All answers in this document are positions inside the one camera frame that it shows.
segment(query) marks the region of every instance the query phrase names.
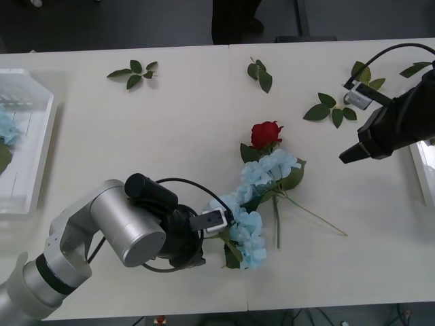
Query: red rose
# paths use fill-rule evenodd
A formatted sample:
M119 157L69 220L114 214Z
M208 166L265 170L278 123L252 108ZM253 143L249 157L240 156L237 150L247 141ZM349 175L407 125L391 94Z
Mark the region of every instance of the red rose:
M256 124L254 127L252 127L251 147L255 149L262 149L266 146L272 145L275 142L282 142L283 140L278 138L282 128L284 127L278 127L276 121L266 121L262 124Z

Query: black floor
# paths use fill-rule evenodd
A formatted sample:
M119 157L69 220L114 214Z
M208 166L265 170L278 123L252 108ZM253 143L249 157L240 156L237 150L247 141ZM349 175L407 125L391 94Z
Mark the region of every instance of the black floor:
M210 45L212 0L0 0L0 53ZM345 39L435 37L435 0L305 0L312 35ZM262 35L297 35L293 0L263 0Z

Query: gray floor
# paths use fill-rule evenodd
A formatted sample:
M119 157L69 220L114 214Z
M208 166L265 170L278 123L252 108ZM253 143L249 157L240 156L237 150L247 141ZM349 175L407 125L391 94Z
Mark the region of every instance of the gray floor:
M338 40L435 37L434 0L305 0L312 35Z
M404 304L403 308L412 311L410 326L430 326L435 324L435 304ZM231 314L193 314L167 316L168 326L290 326L291 315L298 310L291 311L282 323L285 310L238 312ZM310 309L315 326L330 326L315 308ZM375 306L349 306L323 308L323 311L333 322L340 326L342 321L347 321L349 326L385 326L387 322L397 317L396 305L382 304ZM81 321L52 321L41 323L40 326L132 326L139 318L125 319L88 319ZM137 326L153 325L154 317L149 316ZM305 312L295 320L294 326L312 326ZM402 326L399 321L391 326Z

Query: green leaf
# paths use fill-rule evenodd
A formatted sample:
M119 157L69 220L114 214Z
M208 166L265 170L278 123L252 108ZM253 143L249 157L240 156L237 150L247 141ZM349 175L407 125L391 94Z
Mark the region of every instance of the green leaf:
M264 71L267 71L266 67L263 65L263 62L261 62L260 60L257 59L256 64Z
M249 66L247 66L247 74L254 80L257 80L257 71L258 66L255 63L251 63Z
M260 160L260 154L258 151L243 143L240 144L240 155L244 163Z
M154 67L154 66L157 65L157 64L158 64L157 61L151 62L150 64L148 64L148 66L146 67L146 69L147 69L147 70L150 70L152 67Z
M131 73L130 69L115 70L113 73L110 73L109 75L107 75L107 78L110 78L110 77L119 77L119 76L126 75L128 73Z
M354 110L352 110L349 107L345 107L343 109L343 115L345 116L346 119L351 120L351 121L356 121L356 113Z
M130 88L132 88L134 85L136 85L137 83L139 83L139 81L142 79L142 76L139 75L133 75L131 76L128 81L127 81L127 90L129 90Z
M379 78L371 81L368 86L374 90L379 90L382 87L383 83L385 83L385 78Z
M151 79L153 76L153 72L152 71L147 71L146 73L143 74L144 78L146 79Z
M304 115L304 120L320 121L325 119L330 113L330 108L326 104L317 104L313 106Z
M12 154L5 144L0 143L0 173L6 170L9 163L12 161Z
M351 74L352 75L356 74L363 66L364 63L360 61L355 62ZM355 80L365 84L368 84L370 82L370 79L372 79L372 73L370 72L369 67L365 68L364 71L355 78Z
M318 95L319 95L320 102L326 104L330 108L333 108L337 104L337 102L327 94L319 93Z
M332 122L334 122L335 128L338 129L341 122L343 122L343 111L341 109L332 110Z
M141 73L142 72L142 65L139 61L136 60L130 60L130 68L133 73Z
M259 68L258 79L260 80L261 89L266 93L269 93L269 90L271 90L272 87L272 76L263 69Z
M298 159L298 163L302 165L300 168L292 168L292 171L288 176L280 180L281 188L285 191L296 188L296 186L302 181L304 177L304 169L306 161Z
M231 251L230 247L228 247L226 244L224 244L224 252L225 252L225 267L230 268L232 270L239 269L240 262L237 260L236 256Z
M413 63L413 65L405 70L403 70L400 75L409 78L411 76L414 76L416 73L418 73L420 70L426 68L427 66L430 66L431 62L416 62Z
M242 262L243 256L240 250L238 250L230 241L230 230L226 228L219 233L219 237L225 242L225 245L231 250L232 254L236 257L237 261Z
M258 196L251 199L249 202L241 205L241 208L246 209L248 213L254 212L257 210L258 206L262 203L263 196Z

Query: black cable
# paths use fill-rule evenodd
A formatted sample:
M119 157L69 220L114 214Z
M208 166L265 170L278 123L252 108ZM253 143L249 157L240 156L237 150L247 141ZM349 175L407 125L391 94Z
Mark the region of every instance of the black cable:
M406 48L406 47L410 47L410 46L412 46L412 47L415 47L415 48L421 48L421 49L424 49L424 50L426 50L426 51L429 51L430 53L432 53L433 55L435 55L435 50L434 49L432 49L431 47L429 47L429 46L425 46L425 45L423 45L423 44L419 44L419 43L401 43L401 44L398 44L398 45L396 45L396 46L390 46L389 48L387 48L387 49L385 49L385 50L383 50L383 51L380 51L376 56L374 56L373 58L371 58L365 65L363 65L360 69L358 69L358 71L357 72L355 72L350 78L349 78L349 80L346 82L346 84L345 84L345 87L348 89L348 90L350 90L350 89L352 89L352 87L353 87L353 84L352 84L352 82L355 80L355 78L357 77L357 76L359 76L360 75L360 73L362 73L363 71L364 71L364 69L365 68L367 68L373 61L375 61L376 59L378 59L380 56L382 56L382 55L384 55L385 53L387 53L387 52L389 52L389 51L392 51L392 50L395 50L395 49L398 49L398 48Z
M97 247L95 248L94 252L89 256L89 258L88 258L88 264L90 264L90 262L91 262L92 260L94 260L95 256L96 256L97 253L100 251L100 249L101 249L101 247L103 246L103 244L104 244L105 241L106 241L106 237L104 236L104 237L100 240L100 242L99 242L99 244L97 245Z
M208 190L206 187L204 187L196 182L193 182L193 181L187 180L187 179L182 179L182 178L166 178L166 179L157 180L156 182L157 183L164 183L164 182L170 182L170 181L184 182L184 183L188 183L189 185L194 185L195 187L203 190L204 192L207 192L211 197L215 198L228 211L228 213L232 214L230 208L224 203L224 201L222 199L217 197L212 191Z
M137 324L139 324L141 321L142 321L142 319L144 319L145 318L145 316L143 316L143 317L141 317L141 318L139 318L139 320L138 321L136 321L136 323L134 323L133 325L131 325L131 326L136 326Z
M292 319L292 326L294 325L294 321L296 320L296 318L298 318L300 312L302 312L302 309L299 309L299 311L298 311L298 313L296 314L296 316L293 317L293 319Z
M311 322L311 326L315 326L315 323L314 323L314 320L313 320L313 315L311 314L310 310L307 308L307 309L305 309L304 311L305 311L305 313L307 314L308 319L309 319L310 322Z
M331 326L334 326L334 323L330 320L328 315L322 309L320 308L316 308L316 309L321 312L321 314L325 317L325 319L329 322Z
M397 314L399 315L399 319L402 322L403 326L406 326L405 318L403 317L403 314L400 312L400 304L396 304Z
M400 317L396 317L395 319L393 319L392 321L390 321L389 323L386 323L385 326L391 326L393 325Z
M189 206L179 204L178 207L181 207L181 208L183 208L183 209L188 210L188 211L191 212L194 216L198 216L198 214L197 214L193 209L191 209ZM204 230L200 230L200 238L199 238L199 242L198 242L198 244L197 244L197 246L196 246L196 250L195 250L195 252L192 254L191 257L189 257L189 259L188 259L184 264L181 264L181 265L178 266L178 267L169 268L169 269L167 269L167 270L162 270L162 269L160 269L160 268L154 268L154 267L152 267L152 266L150 266L150 265L147 265L147 264L142 264L142 266L145 267L147 270L151 270L152 272L156 272L156 273L172 273L172 272L176 272L176 271L178 271L178 270L182 270L182 269L185 268L185 267L190 263L190 261L191 261L192 259L194 259L194 257L198 254L198 252L199 252L199 251L201 250L201 248L203 247L203 242L204 242Z

